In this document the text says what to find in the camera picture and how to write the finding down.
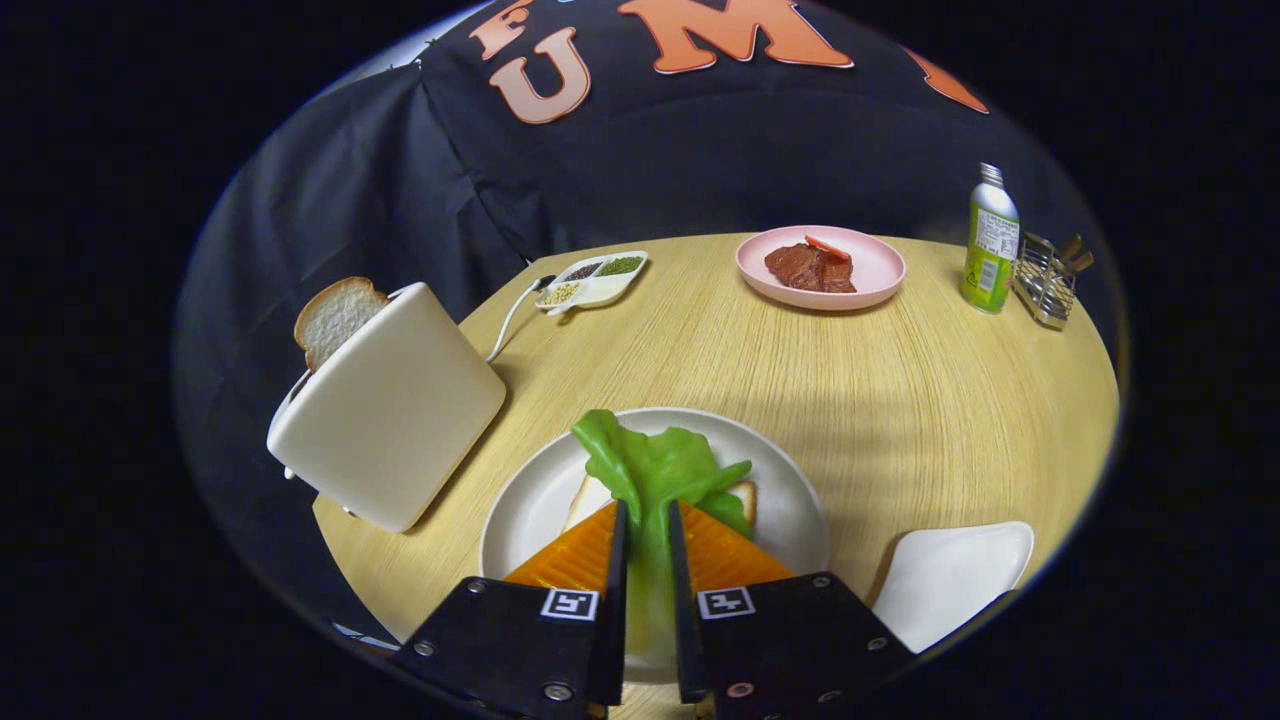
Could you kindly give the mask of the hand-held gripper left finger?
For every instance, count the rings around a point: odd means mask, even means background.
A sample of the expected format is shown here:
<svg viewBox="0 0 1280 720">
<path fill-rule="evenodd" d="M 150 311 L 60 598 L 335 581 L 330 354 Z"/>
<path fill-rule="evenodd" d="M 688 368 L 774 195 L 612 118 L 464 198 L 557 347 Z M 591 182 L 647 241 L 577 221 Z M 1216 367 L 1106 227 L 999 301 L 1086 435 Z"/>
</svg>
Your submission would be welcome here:
<svg viewBox="0 0 1280 720">
<path fill-rule="evenodd" d="M 599 591 L 467 577 L 390 656 L 393 673 L 474 719 L 605 719 L 625 674 L 628 509 L 591 516 Z"/>
</svg>

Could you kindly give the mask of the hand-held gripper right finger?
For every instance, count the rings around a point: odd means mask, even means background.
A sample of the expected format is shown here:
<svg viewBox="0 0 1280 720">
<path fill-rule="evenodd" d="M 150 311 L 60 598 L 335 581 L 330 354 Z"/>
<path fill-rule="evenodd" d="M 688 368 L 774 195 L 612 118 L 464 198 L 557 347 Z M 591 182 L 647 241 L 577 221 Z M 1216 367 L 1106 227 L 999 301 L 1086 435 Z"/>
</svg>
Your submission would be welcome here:
<svg viewBox="0 0 1280 720">
<path fill-rule="evenodd" d="M 700 719 L 851 719 L 916 655 L 831 571 L 699 588 L 685 521 L 668 505 L 680 698 Z"/>
</svg>

